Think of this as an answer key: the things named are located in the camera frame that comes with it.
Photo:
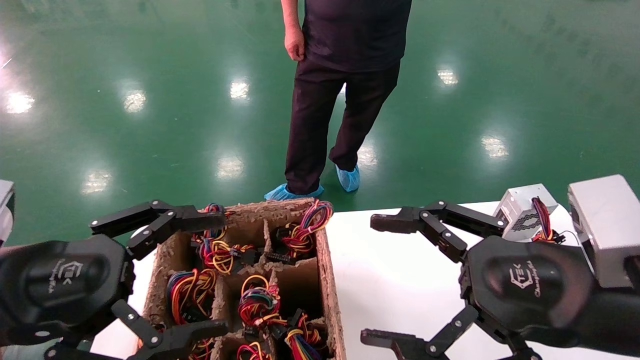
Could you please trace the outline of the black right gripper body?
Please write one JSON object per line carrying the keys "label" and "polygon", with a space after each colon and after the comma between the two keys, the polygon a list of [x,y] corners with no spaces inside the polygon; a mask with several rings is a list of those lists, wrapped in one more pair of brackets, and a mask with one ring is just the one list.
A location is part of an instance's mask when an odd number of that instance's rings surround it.
{"label": "black right gripper body", "polygon": [[459,280],[477,325],[500,343],[520,335],[550,347],[640,353],[638,294],[601,287],[578,246],[492,235],[467,251]]}

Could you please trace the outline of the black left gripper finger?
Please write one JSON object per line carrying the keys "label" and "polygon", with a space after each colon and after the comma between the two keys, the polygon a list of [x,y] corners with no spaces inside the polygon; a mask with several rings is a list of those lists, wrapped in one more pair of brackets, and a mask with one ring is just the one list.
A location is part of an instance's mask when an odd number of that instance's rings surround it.
{"label": "black left gripper finger", "polygon": [[129,360],[180,360],[188,358],[192,353],[192,347],[197,342],[221,337],[229,332],[227,322],[223,320],[186,323],[158,332],[125,300],[118,300],[110,310],[138,338],[142,339],[142,347],[128,357]]}
{"label": "black left gripper finger", "polygon": [[94,235],[113,238],[142,228],[126,244],[131,258],[142,260],[178,231],[219,230],[225,227],[226,221],[224,212],[199,212],[194,205],[174,206],[152,200],[94,219],[90,229]]}

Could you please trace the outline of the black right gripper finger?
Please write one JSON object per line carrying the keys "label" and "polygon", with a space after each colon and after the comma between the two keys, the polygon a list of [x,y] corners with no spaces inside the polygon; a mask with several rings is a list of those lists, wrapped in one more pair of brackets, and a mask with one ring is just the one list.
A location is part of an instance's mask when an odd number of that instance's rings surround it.
{"label": "black right gripper finger", "polygon": [[450,226],[480,236],[501,236],[506,223],[502,219],[443,200],[425,207],[403,206],[397,214],[373,214],[370,227],[396,234],[420,233],[455,264],[464,261],[467,243],[453,234]]}
{"label": "black right gripper finger", "polygon": [[477,308],[466,305],[429,341],[408,333],[369,328],[360,332],[359,339],[366,346],[392,350],[398,360],[448,360],[446,351],[481,317]]}

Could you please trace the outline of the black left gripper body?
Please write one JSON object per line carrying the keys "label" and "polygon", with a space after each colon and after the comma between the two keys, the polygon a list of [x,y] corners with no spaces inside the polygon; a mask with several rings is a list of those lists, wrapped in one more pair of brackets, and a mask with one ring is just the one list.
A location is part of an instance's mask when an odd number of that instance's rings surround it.
{"label": "black left gripper body", "polygon": [[106,235],[1,249],[1,345],[93,338],[115,321],[135,280],[126,249]]}

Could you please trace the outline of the bystander bare hand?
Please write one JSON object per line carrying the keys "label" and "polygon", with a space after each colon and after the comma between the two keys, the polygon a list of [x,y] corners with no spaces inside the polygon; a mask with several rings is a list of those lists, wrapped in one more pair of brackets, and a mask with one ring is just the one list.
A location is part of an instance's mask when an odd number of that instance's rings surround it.
{"label": "bystander bare hand", "polygon": [[290,59],[301,62],[306,55],[306,43],[304,34],[299,25],[286,25],[285,27],[285,49]]}

